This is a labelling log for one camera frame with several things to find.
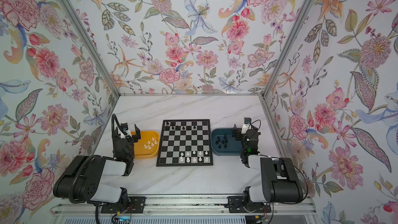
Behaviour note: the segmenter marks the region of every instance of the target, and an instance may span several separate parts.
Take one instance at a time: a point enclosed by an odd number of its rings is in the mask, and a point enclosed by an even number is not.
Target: wall
[[[0,10],[0,223],[48,223],[52,187],[91,152],[116,99],[56,0]]]
[[[325,224],[398,223],[396,0],[316,0],[267,97]]]
[[[122,95],[259,93],[303,2],[70,1]]]

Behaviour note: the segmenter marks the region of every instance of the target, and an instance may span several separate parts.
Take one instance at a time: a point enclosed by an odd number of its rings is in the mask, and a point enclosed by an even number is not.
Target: yellow tray
[[[135,153],[135,159],[148,159],[148,158],[154,158],[158,155],[159,151],[159,133],[155,131],[142,131],[141,132],[141,139],[138,140],[134,144],[134,153]],[[153,143],[154,145],[151,146],[151,149],[145,149],[144,144],[148,144],[148,141]]]

